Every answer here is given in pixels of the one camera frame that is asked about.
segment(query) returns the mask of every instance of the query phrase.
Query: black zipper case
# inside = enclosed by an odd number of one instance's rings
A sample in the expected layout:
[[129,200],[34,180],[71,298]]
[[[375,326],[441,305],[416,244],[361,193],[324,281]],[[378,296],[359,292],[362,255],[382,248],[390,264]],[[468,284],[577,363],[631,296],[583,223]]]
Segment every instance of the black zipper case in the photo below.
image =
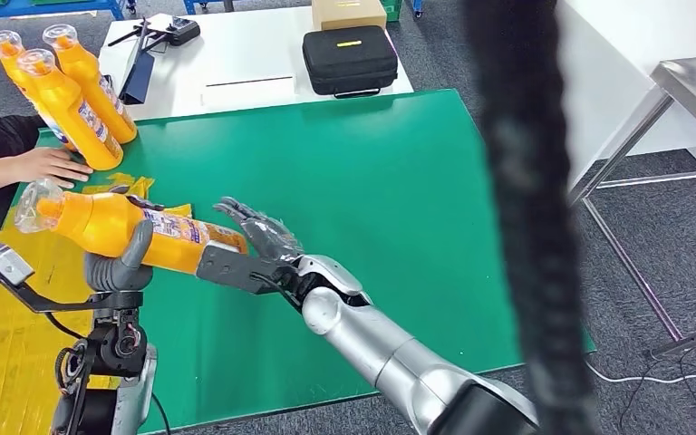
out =
[[391,41],[377,25],[305,34],[303,57],[314,92],[336,98],[379,93],[396,80],[399,68]]

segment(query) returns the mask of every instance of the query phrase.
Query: bottle label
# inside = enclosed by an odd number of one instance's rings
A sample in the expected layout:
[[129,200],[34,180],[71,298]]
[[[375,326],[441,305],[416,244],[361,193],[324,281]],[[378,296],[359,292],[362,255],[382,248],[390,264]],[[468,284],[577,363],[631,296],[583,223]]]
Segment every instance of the bottle label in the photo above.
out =
[[40,116],[41,119],[43,120],[43,122],[46,124],[46,126],[49,127],[49,130],[51,130],[52,133],[54,133],[54,136],[57,137],[57,140],[59,140],[60,142],[62,142],[63,145],[67,145],[68,143],[70,143],[70,142],[68,141],[68,138],[66,138],[65,135],[63,134],[63,131],[60,130],[60,126],[57,125],[57,122],[54,122],[54,118],[52,118],[51,116],[49,116],[48,113],[44,113],[44,112],[42,112],[42,111],[40,111],[40,110],[38,109],[38,105],[35,103],[35,101],[31,100],[31,99],[28,97],[28,94],[25,93],[25,88],[23,88],[22,86],[17,86],[17,89],[19,89],[20,92],[23,93],[23,96],[24,96],[29,102],[31,102],[31,104],[34,106],[34,109],[36,110],[36,112],[38,112],[38,116]]
[[197,222],[187,217],[161,213],[160,211],[144,208],[142,214],[153,222],[153,232],[167,237],[181,238],[190,242],[201,243],[202,231]]
[[100,87],[105,92],[105,95],[108,96],[108,99],[113,103],[113,107],[116,109],[116,112],[118,112],[120,115],[124,113],[124,103],[119,100],[118,95],[116,95],[116,93],[113,91],[111,83],[105,80],[105,77],[100,76]]
[[100,117],[97,116],[97,113],[92,110],[86,101],[82,101],[82,105],[79,107],[79,114],[82,115],[82,119],[84,119],[89,128],[94,131],[97,139],[105,143],[105,140],[108,139],[108,127],[102,123]]
[[209,240],[214,240],[225,245],[227,250],[238,252],[235,242],[237,233],[230,229],[146,208],[142,210],[142,214],[153,222],[153,232],[156,234],[202,245]]
[[56,136],[57,139],[63,143],[63,145],[66,145],[69,143],[68,138],[66,138],[65,135],[63,134],[63,131],[60,130],[60,126],[57,125],[56,122],[54,122],[54,119],[52,119],[51,116],[40,113],[40,112],[39,112],[39,116],[41,116],[41,119],[44,122],[46,122],[46,126],[49,127],[49,130],[51,130],[52,133],[54,133],[54,136]]

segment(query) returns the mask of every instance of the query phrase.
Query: orange bottle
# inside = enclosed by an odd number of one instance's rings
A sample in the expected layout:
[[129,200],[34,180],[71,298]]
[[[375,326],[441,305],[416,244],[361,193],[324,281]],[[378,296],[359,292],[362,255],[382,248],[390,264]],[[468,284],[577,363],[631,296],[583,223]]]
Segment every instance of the orange bottle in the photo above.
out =
[[84,99],[111,129],[119,143],[137,137],[137,127],[124,108],[111,84],[100,74],[100,63],[94,54],[84,50],[76,29],[68,24],[56,24],[43,31],[43,40],[52,46],[63,73],[82,87]]
[[153,222],[153,239],[142,263],[195,274],[209,241],[247,253],[247,241],[234,230],[187,217],[143,209],[118,193],[63,192],[49,179],[30,183],[20,197],[15,226],[24,233],[50,229],[101,256],[120,256],[134,228]]
[[36,89],[31,83],[30,75],[17,67],[17,56],[24,51],[23,40],[17,32],[0,30],[0,61],[2,66],[4,66],[6,75],[12,79],[12,82],[14,82],[17,89],[23,93],[23,96],[31,102],[39,116],[41,116],[46,123],[46,126],[52,130],[54,136],[57,137],[63,146],[68,150],[76,151],[76,147],[68,140],[68,137],[65,136],[57,123],[54,122],[54,119],[52,119],[49,111],[44,107],[44,104],[36,93]]
[[123,158],[121,145],[84,100],[79,85],[54,66],[54,56],[50,52],[28,50],[17,57],[17,65],[30,74],[44,107],[92,169],[119,166]]

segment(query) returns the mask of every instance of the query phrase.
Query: white cable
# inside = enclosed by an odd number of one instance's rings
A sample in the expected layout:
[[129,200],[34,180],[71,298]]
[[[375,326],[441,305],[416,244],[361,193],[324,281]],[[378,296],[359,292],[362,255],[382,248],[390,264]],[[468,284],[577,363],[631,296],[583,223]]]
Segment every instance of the white cable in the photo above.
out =
[[696,379],[696,374],[690,374],[687,376],[682,376],[681,378],[676,378],[676,379],[658,379],[658,378],[652,378],[652,377],[642,377],[642,376],[633,376],[629,378],[618,378],[618,379],[612,379],[604,376],[601,374],[599,371],[597,371],[593,365],[591,365],[588,361],[585,362],[585,364],[588,366],[589,369],[591,369],[594,374],[600,378],[602,378],[604,381],[607,382],[612,382],[612,383],[618,383],[618,382],[630,382],[630,381],[641,381],[644,379],[645,381],[650,381],[650,382],[658,382],[658,383],[677,383],[677,382],[683,382],[686,379]]

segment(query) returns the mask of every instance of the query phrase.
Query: clear bottle cap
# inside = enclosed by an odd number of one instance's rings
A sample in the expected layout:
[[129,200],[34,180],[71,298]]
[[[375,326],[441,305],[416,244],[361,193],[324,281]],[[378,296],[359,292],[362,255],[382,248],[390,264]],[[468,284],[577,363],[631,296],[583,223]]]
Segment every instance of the clear bottle cap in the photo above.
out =
[[0,30],[0,58],[17,56],[22,53],[23,39],[17,32],[11,30]]
[[55,24],[43,30],[42,39],[54,50],[65,50],[79,43],[79,35],[70,24]]
[[63,213],[63,199],[63,190],[50,179],[28,184],[14,212],[14,226],[23,233],[56,227]]
[[17,66],[33,76],[50,73],[54,68],[54,54],[43,48],[34,48],[17,57]]

